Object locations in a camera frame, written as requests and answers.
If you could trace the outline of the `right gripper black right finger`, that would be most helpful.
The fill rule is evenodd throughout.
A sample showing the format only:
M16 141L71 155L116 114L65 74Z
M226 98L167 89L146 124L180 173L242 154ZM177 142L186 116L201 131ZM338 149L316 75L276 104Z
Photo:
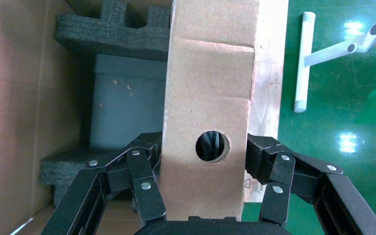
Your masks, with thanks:
M312 205L327 235L376 235L376 215L333 163L292 151L272 137L248 135L245 169L266 186L260 222L284 230L290 196Z

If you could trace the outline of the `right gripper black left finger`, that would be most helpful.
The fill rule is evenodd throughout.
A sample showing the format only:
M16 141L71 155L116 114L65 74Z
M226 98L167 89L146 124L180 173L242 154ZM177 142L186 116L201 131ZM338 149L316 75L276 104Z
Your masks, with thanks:
M142 226L166 218L166 208L156 178L160 168L162 133L142 133L124 149L84 164L42 234L96 234L107 201L132 189Z

